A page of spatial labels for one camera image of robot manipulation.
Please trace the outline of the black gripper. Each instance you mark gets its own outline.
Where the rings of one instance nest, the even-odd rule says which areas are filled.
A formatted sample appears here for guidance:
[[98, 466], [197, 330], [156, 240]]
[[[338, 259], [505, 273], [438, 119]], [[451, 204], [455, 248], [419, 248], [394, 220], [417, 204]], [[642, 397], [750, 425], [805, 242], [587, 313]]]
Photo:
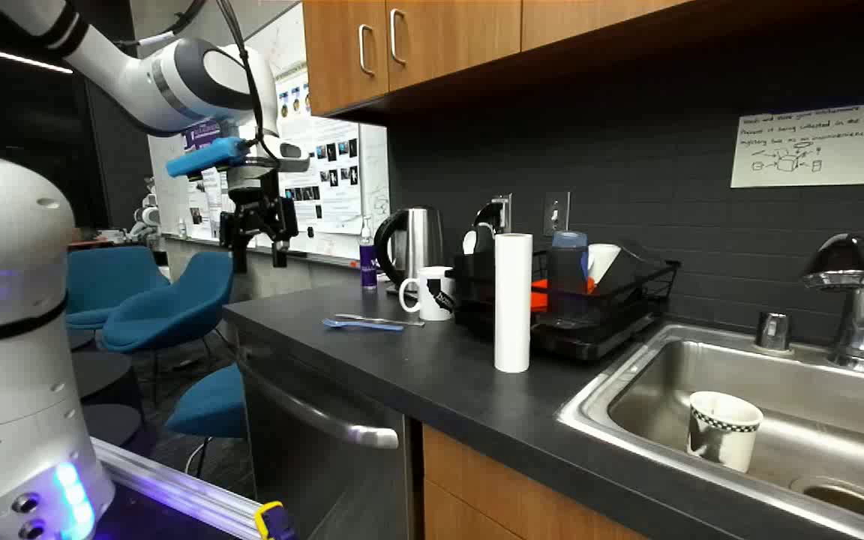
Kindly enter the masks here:
[[295, 202], [278, 194], [278, 175], [235, 169], [227, 181], [231, 212], [220, 212], [220, 242], [235, 256], [235, 273], [246, 273], [246, 247], [256, 235], [273, 240], [273, 268], [288, 268], [288, 240], [298, 235]]

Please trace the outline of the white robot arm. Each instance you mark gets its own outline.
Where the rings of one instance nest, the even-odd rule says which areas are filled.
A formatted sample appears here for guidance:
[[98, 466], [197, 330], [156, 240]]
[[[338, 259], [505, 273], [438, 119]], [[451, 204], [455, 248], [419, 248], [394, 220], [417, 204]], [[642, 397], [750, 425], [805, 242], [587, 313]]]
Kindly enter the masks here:
[[[222, 240], [244, 252], [265, 235], [298, 235], [278, 175], [299, 151], [278, 139], [260, 59], [240, 40], [211, 46], [177, 36], [132, 56], [73, 0], [0, 0], [37, 46], [112, 95], [153, 135], [224, 124], [231, 131], [180, 158], [187, 175], [222, 169], [235, 209]], [[69, 198], [42, 175], [0, 158], [0, 540], [90, 540], [113, 502], [80, 413], [67, 330]]]

